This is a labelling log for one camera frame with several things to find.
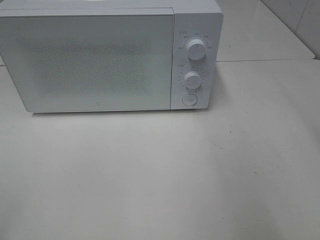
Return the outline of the round door release button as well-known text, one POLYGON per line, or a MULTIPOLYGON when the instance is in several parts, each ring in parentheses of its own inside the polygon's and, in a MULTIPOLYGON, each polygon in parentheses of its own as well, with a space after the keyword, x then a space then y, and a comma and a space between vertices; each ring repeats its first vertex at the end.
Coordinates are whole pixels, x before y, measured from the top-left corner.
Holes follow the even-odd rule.
POLYGON ((185 106, 194 106, 197 103, 197 101, 198 101, 198 98, 194 94, 187 94, 182 98, 182 103, 185 106))

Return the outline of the upper white control knob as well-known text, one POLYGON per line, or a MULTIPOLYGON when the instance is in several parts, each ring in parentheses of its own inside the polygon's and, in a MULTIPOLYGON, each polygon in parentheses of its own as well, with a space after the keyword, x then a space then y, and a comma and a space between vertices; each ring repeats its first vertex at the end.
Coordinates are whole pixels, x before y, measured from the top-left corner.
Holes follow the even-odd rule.
POLYGON ((190 38, 186 43, 186 54, 193 61, 201 60, 207 51, 207 44, 201 37, 190 38))

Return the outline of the white microwave door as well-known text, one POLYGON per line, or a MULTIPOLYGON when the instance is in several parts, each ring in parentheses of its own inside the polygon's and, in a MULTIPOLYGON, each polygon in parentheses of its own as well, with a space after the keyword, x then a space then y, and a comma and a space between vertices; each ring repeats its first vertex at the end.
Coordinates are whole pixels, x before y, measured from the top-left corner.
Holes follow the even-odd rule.
POLYGON ((0 53, 27 111, 167 110, 173 17, 3 17, 0 53))

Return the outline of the lower white timer knob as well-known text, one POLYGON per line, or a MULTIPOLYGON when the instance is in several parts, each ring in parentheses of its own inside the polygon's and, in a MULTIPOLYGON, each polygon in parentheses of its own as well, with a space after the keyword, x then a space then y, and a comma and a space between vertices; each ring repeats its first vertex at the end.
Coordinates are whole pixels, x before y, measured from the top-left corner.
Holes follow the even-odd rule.
POLYGON ((184 86, 187 89, 195 90, 202 84, 202 78, 196 71, 189 71, 183 76, 184 86))

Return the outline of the white microwave oven body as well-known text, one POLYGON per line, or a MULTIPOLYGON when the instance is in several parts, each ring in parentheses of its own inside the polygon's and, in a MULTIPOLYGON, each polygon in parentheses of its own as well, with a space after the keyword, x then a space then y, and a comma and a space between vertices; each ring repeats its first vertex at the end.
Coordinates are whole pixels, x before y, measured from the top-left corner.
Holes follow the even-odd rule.
POLYGON ((69 17, 69 16, 153 16, 171 15, 172 61, 169 109, 205 109, 211 97, 215 64, 224 15, 214 0, 3 0, 0 19, 11 17, 69 17), (200 60, 187 56, 186 42, 194 37, 207 44, 206 55, 200 60), (198 72, 202 84, 197 89, 184 85, 184 75, 198 72), (185 106, 183 96, 197 96, 197 103, 185 106))

